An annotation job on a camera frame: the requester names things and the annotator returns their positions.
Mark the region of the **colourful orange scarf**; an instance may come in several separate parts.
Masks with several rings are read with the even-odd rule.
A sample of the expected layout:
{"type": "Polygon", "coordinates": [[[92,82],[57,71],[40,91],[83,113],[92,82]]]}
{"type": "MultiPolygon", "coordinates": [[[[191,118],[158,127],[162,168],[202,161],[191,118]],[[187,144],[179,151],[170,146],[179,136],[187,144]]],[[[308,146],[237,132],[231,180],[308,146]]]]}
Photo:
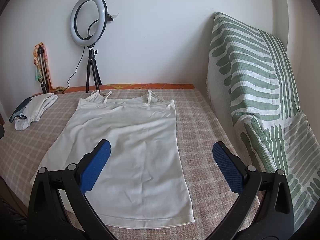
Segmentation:
{"type": "Polygon", "coordinates": [[[53,87],[50,78],[48,55],[46,48],[42,42],[38,43],[33,50],[33,59],[35,65],[35,80],[40,83],[43,94],[53,93],[62,94],[65,92],[65,87],[53,87]]]}

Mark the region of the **folded silver tripod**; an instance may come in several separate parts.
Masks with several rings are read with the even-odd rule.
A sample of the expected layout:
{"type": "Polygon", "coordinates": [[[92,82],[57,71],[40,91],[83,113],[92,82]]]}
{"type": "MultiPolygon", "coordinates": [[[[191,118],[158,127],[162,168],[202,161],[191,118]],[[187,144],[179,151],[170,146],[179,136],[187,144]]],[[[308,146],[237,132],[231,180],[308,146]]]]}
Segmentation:
{"type": "Polygon", "coordinates": [[[41,88],[43,93],[49,93],[49,85],[48,85],[48,79],[47,79],[47,73],[46,73],[46,64],[44,61],[44,49],[41,45],[39,45],[38,50],[38,59],[40,63],[40,69],[41,69],[41,88]]]}

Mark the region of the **folded dark teal garment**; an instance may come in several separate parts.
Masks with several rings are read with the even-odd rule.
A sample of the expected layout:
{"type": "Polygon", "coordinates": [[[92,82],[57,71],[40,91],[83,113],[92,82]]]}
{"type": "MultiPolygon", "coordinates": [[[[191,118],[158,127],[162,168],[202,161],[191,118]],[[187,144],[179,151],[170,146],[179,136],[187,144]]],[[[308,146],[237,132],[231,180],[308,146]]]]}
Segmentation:
{"type": "Polygon", "coordinates": [[[27,117],[23,114],[23,111],[27,104],[31,102],[31,100],[32,96],[23,100],[12,113],[11,117],[9,118],[9,122],[13,122],[15,119],[27,120],[27,117]]]}

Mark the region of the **white camisole top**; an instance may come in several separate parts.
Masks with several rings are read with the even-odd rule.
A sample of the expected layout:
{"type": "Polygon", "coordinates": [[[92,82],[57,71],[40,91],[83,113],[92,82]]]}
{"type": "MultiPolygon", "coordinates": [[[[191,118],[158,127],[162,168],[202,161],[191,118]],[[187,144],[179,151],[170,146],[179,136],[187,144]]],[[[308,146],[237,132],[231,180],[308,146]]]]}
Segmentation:
{"type": "Polygon", "coordinates": [[[110,142],[111,155],[86,197],[104,224],[160,229],[194,222],[173,100],[151,91],[131,99],[93,92],[79,100],[40,166],[64,169],[103,139],[110,142]]]}

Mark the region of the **pink plaid bed cover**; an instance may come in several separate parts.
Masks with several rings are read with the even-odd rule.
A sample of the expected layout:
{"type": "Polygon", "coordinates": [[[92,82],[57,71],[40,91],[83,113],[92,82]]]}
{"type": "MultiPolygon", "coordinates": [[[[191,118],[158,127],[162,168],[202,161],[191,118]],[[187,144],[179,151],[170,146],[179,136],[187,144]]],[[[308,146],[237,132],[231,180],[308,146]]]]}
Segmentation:
{"type": "MultiPolygon", "coordinates": [[[[195,222],[159,230],[111,228],[118,239],[205,239],[235,202],[234,194],[212,156],[213,144],[222,141],[231,148],[227,135],[202,94],[196,89],[157,89],[163,99],[174,100],[177,114],[177,144],[195,222]]],[[[62,94],[44,112],[39,122],[24,131],[4,125],[1,139],[1,180],[27,206],[30,180],[86,92],[62,94]]]]}

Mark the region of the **green white patterned throw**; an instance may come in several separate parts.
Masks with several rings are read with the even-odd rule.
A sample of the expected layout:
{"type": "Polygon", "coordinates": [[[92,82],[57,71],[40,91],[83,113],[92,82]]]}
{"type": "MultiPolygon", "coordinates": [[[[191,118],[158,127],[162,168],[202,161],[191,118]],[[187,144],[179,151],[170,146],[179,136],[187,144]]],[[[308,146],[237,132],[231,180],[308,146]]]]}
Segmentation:
{"type": "Polygon", "coordinates": [[[207,90],[242,161],[263,172],[284,171],[299,229],[319,201],[319,142],[280,39],[215,13],[207,90]]]}

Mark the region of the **folded white garment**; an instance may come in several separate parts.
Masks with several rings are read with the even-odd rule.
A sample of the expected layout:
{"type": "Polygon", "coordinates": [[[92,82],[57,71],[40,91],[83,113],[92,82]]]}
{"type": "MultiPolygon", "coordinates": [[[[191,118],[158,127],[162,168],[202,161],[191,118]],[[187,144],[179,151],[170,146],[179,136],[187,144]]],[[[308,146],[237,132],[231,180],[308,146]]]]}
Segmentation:
{"type": "Polygon", "coordinates": [[[38,122],[44,111],[52,106],[57,98],[58,95],[53,93],[33,96],[31,102],[27,104],[23,111],[27,120],[15,119],[15,129],[17,131],[23,131],[27,129],[32,122],[38,122]]]}

